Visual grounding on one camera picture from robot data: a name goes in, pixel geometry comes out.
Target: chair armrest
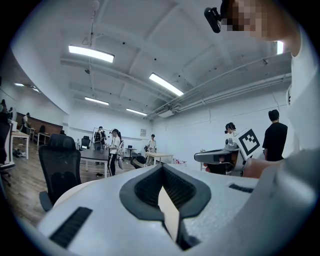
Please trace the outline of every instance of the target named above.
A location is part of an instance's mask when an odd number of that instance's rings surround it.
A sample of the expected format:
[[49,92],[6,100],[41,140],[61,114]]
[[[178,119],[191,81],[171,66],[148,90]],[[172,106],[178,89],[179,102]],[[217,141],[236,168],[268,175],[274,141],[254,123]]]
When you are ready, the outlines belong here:
[[46,191],[42,191],[39,193],[40,203],[45,212],[50,211],[53,208],[53,204],[49,198],[49,195]]

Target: wooden floor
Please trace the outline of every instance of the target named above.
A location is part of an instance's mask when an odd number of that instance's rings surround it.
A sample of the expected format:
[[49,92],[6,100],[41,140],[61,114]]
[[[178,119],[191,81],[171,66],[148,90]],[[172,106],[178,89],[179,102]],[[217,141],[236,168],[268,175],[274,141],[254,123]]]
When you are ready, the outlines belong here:
[[[19,148],[25,151],[25,139],[13,138],[13,148]],[[27,220],[35,226],[45,215],[45,211],[40,204],[39,193],[48,191],[39,160],[37,144],[30,141],[29,160],[26,160],[25,157],[13,157],[13,161],[15,167],[6,170],[10,173],[11,177],[8,178],[8,176],[4,176],[11,183],[11,187],[3,181],[7,199],[11,205],[12,211],[17,216]],[[124,170],[121,170],[116,163],[116,175],[135,169],[128,159],[125,159],[122,164]],[[104,179],[104,176],[96,176],[97,173],[103,174],[104,170],[104,165],[96,165],[94,162],[88,162],[88,171],[86,171],[86,162],[81,161],[81,182],[85,183]]]

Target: camera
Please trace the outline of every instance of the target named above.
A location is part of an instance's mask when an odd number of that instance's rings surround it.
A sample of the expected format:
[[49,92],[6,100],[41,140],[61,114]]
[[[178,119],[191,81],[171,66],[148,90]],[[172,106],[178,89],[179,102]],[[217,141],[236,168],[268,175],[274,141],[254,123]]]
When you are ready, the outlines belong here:
[[220,7],[220,14],[217,11],[217,7],[205,8],[204,16],[210,24],[213,32],[220,33],[222,18],[226,16],[229,0],[222,0]]

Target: white wall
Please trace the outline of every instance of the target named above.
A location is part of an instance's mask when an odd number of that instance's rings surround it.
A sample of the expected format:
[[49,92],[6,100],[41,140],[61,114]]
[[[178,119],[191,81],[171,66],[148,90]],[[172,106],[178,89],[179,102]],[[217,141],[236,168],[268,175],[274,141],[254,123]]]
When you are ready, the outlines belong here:
[[[151,123],[140,117],[110,110],[107,107],[97,107],[91,102],[75,101],[64,127],[67,135],[74,141],[81,141],[84,136],[92,139],[94,128],[102,126],[106,130],[118,129],[124,139],[124,147],[132,145],[136,153],[144,152],[143,148],[148,144],[151,136]],[[146,137],[140,136],[141,129],[146,129]]]
[[199,169],[200,164],[194,160],[194,154],[201,149],[209,151],[223,148],[225,126],[230,122],[235,124],[238,132],[252,128],[262,145],[265,131],[271,124],[268,111],[278,109],[279,105],[280,122],[288,122],[286,91],[289,85],[274,85],[168,118],[158,118],[152,123],[157,151],[174,154],[174,158],[187,161],[189,168]]
[[9,109],[13,107],[16,112],[26,114],[45,122],[62,126],[66,113],[54,105],[43,93],[31,88],[19,87],[7,81],[0,87],[0,99],[5,99]]

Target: floor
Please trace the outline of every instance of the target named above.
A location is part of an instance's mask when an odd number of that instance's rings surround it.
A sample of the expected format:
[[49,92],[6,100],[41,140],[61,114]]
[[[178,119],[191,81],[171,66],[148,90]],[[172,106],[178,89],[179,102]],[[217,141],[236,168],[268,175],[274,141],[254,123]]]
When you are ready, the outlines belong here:
[[[25,139],[13,138],[13,148],[25,151],[25,143]],[[35,226],[45,215],[45,211],[39,201],[39,193],[48,191],[39,160],[37,144],[30,141],[29,160],[26,160],[25,157],[13,157],[13,161],[15,167],[6,170],[11,177],[5,176],[11,186],[9,187],[6,182],[3,182],[8,202],[17,216]],[[124,170],[121,170],[116,164],[116,175],[135,169],[128,159],[125,159],[122,164]],[[104,173],[103,165],[88,162],[88,171],[86,171],[86,162],[80,162],[80,179],[82,183],[104,179],[104,176],[97,177],[97,173]]]

